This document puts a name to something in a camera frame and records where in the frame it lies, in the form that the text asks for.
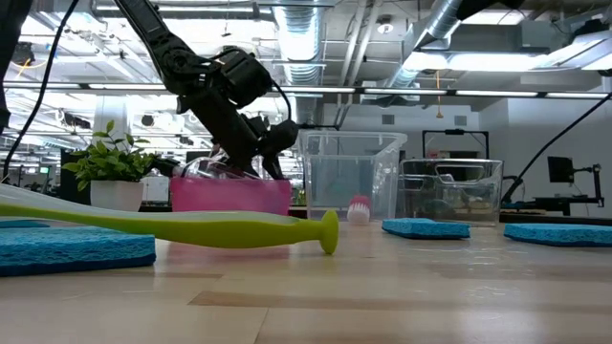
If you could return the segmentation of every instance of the ceiling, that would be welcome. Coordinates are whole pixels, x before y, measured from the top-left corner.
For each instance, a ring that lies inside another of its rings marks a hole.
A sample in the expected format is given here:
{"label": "ceiling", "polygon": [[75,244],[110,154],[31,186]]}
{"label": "ceiling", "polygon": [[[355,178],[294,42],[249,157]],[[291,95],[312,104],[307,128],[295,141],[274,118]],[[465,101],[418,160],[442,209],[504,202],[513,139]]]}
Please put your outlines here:
{"label": "ceiling", "polygon": [[[20,41],[33,43],[35,61],[30,68],[12,65],[6,80],[37,81],[44,73],[45,61],[48,59],[49,46],[53,41],[55,28],[61,16],[61,5],[48,11],[33,11],[22,28]],[[62,34],[59,50],[56,54],[51,81],[76,83],[158,83],[160,82],[147,52],[127,21],[116,16],[113,11],[92,11],[92,6],[112,8],[110,0],[98,0],[91,4],[81,0],[79,8],[68,22],[70,30]],[[164,4],[179,4],[177,1],[164,1]],[[404,63],[405,54],[402,43],[410,24],[419,22],[430,15],[433,1],[383,1],[379,8],[381,15],[390,15],[393,31],[379,33],[374,30],[369,37],[361,67],[357,73],[356,83],[388,79]],[[201,55],[218,54],[223,46],[238,46],[254,53],[269,69],[274,79],[286,84],[284,73],[288,61],[280,51],[278,27],[272,21],[237,20],[238,10],[245,7],[244,2],[187,1],[181,6],[208,6],[208,11],[199,12],[175,11],[162,12],[166,16],[167,26],[197,53]],[[340,84],[342,65],[345,60],[351,31],[361,28],[359,42],[364,39],[367,20],[358,25],[355,22],[356,12],[362,2],[339,0],[335,6],[324,7],[322,34],[320,44],[322,52],[316,65],[322,69],[323,85]],[[268,18],[270,7],[260,5],[262,18]],[[602,19],[607,19],[611,2],[606,1],[526,1],[520,11],[509,11],[503,6],[494,6],[477,13],[466,20],[462,27],[469,25],[487,25],[488,28],[506,26],[515,27],[520,22],[535,20],[546,22],[553,19],[571,18],[584,12],[598,11]],[[365,18],[371,9],[366,9]],[[554,70],[547,72],[478,72],[444,69],[438,71],[421,71],[415,82],[422,88],[454,88],[472,90],[559,90],[585,91],[593,89],[600,83],[600,77],[594,71],[580,69]],[[11,111],[11,127],[18,129],[25,122],[31,111],[36,92],[8,90],[7,99]],[[134,132],[168,133],[180,131],[205,133],[206,129],[189,115],[179,119],[175,113],[175,100],[172,96],[137,96],[127,95],[130,113],[134,115]],[[93,121],[96,110],[96,95],[48,93],[43,106],[31,127],[31,131],[72,131],[73,128],[61,123],[58,109],[84,120]],[[446,105],[470,105],[490,101],[481,98],[454,97],[445,99]],[[420,97],[418,104],[428,106],[437,102],[437,97]],[[262,97],[244,109],[249,116],[267,116],[271,123],[278,122],[287,113],[287,107],[280,97]],[[158,118],[152,127],[141,125],[142,116]],[[44,144],[52,147],[79,147],[88,141],[88,137],[54,137],[30,139],[30,146],[40,147]],[[169,148],[206,148],[207,138],[197,140],[197,147],[185,146],[173,138],[154,139],[151,147]]]}

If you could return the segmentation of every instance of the blue sponge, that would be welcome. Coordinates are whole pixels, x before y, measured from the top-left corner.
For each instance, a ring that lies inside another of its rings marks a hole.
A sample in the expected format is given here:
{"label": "blue sponge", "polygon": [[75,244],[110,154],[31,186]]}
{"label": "blue sponge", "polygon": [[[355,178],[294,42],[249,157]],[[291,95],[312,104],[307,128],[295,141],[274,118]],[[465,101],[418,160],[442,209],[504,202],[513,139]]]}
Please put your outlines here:
{"label": "blue sponge", "polygon": [[0,228],[0,276],[141,267],[155,258],[153,235],[90,226]]}
{"label": "blue sponge", "polygon": [[48,226],[32,220],[0,221],[0,228],[43,228]]}
{"label": "blue sponge", "polygon": [[470,225],[438,223],[429,219],[384,220],[382,229],[409,239],[464,239],[470,237]]}
{"label": "blue sponge", "polygon": [[558,247],[612,247],[611,226],[508,224],[504,236]]}

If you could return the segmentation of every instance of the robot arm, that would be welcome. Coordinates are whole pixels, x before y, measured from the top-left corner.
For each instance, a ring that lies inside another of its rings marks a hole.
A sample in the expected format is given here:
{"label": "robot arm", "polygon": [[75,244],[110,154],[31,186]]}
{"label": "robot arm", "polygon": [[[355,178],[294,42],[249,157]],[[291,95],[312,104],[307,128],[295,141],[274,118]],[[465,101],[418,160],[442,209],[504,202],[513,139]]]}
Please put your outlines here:
{"label": "robot arm", "polygon": [[148,0],[115,2],[151,55],[165,88],[178,96],[177,113],[191,110],[226,151],[228,164],[250,171],[251,159],[262,155],[264,168],[282,179],[277,155],[295,143],[297,125],[286,120],[271,131],[256,130],[237,113],[273,86],[254,56],[238,49],[198,56],[170,32]]}

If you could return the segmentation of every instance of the potted plant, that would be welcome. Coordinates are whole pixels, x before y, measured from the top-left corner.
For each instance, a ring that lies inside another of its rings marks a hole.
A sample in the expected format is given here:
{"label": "potted plant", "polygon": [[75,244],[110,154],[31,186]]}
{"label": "potted plant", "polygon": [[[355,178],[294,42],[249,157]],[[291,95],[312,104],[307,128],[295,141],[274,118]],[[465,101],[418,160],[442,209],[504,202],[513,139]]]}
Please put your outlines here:
{"label": "potted plant", "polygon": [[134,146],[148,143],[148,140],[134,140],[129,134],[125,134],[124,139],[115,139],[111,134],[114,126],[111,120],[106,124],[106,132],[94,133],[94,137],[101,140],[85,150],[73,152],[72,155],[82,158],[62,168],[76,174],[79,191],[91,184],[93,206],[138,211],[143,192],[143,184],[139,181],[150,171],[155,156],[144,154],[143,148]]}

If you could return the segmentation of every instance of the desk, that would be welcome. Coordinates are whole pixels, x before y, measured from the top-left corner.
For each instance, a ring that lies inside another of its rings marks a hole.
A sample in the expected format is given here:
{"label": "desk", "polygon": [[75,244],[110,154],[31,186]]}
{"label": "desk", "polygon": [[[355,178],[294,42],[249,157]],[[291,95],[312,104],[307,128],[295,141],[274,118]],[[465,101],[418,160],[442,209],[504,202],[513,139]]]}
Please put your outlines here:
{"label": "desk", "polygon": [[342,225],[318,243],[158,242],[154,267],[0,279],[14,343],[610,343],[612,249],[412,241]]}

